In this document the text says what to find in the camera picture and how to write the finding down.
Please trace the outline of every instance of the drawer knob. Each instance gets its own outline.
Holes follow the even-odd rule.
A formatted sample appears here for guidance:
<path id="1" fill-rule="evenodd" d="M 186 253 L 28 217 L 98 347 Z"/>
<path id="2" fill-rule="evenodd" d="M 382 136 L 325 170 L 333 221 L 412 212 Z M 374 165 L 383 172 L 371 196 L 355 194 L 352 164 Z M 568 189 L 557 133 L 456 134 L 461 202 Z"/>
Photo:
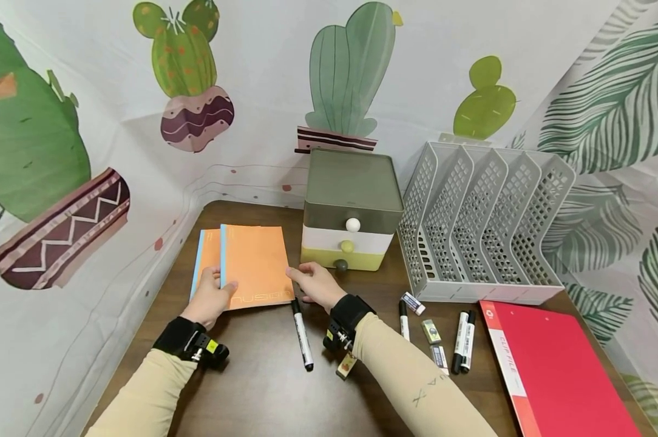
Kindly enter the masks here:
<path id="1" fill-rule="evenodd" d="M 353 253 L 353 241 L 351 240 L 343 240 L 341 242 L 341 251 L 343 253 Z"/>
<path id="2" fill-rule="evenodd" d="M 361 222 L 357 218 L 350 218 L 346 221 L 346 230 L 348 232 L 358 232 L 361 228 Z"/>
<path id="3" fill-rule="evenodd" d="M 346 271 L 348 270 L 348 263 L 346 262 L 346 259 L 337 259 L 337 261 L 334 261 L 334 267 L 338 271 Z"/>

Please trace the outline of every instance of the beige sleeve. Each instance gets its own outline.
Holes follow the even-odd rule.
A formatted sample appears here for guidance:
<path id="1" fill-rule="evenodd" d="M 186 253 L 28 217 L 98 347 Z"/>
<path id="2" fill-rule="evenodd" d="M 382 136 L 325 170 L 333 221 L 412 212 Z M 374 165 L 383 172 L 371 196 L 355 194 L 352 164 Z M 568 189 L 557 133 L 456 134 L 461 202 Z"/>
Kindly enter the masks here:
<path id="1" fill-rule="evenodd" d="M 197 363 L 150 350 L 86 437 L 166 437 L 178 395 Z"/>
<path id="2" fill-rule="evenodd" d="M 416 436 L 496 437 L 467 397 L 411 342 L 375 314 L 356 327 L 353 354 Z"/>

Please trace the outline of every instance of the white drawer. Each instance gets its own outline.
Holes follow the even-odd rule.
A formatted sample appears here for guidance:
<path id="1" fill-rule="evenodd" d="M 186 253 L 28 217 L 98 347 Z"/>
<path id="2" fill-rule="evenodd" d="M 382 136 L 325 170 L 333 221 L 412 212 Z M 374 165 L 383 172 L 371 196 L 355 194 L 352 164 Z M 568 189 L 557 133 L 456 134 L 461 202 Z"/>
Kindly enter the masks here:
<path id="1" fill-rule="evenodd" d="M 341 250 L 342 241 L 353 243 L 355 253 L 387 252 L 393 234 L 371 234 L 370 232 L 348 232 L 336 229 L 308 228 L 302 225 L 302 247 L 308 249 Z"/>

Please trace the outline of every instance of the notebook light blue spine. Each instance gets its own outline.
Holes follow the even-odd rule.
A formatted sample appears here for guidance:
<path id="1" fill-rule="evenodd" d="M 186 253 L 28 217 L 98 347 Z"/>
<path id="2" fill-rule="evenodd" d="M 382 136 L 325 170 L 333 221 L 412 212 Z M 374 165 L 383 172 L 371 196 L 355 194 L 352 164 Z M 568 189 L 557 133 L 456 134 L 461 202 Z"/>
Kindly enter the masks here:
<path id="1" fill-rule="evenodd" d="M 202 253 L 202 243 L 205 239 L 205 231 L 200 231 L 200 236 L 198 238 L 198 251 L 195 255 L 195 268 L 194 268 L 194 282 L 191 284 L 191 295 L 188 296 L 188 302 L 194 298 L 195 288 L 197 286 L 197 275 L 200 268 L 200 254 Z"/>
<path id="2" fill-rule="evenodd" d="M 227 225 L 220 225 L 220 288 L 227 285 Z"/>

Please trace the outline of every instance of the notebook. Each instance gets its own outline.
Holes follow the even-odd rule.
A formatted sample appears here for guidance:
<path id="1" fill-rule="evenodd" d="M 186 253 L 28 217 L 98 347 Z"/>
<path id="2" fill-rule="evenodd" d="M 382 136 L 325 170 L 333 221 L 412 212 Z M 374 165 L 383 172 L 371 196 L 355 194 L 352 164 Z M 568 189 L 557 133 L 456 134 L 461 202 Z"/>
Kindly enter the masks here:
<path id="1" fill-rule="evenodd" d="M 640 436 L 576 318 L 480 305 L 525 437 Z"/>
<path id="2" fill-rule="evenodd" d="M 220 266 L 220 284 L 236 280 L 230 310 L 288 303 L 295 298 L 280 226 L 220 225 L 200 231 L 190 299 L 209 266 Z"/>

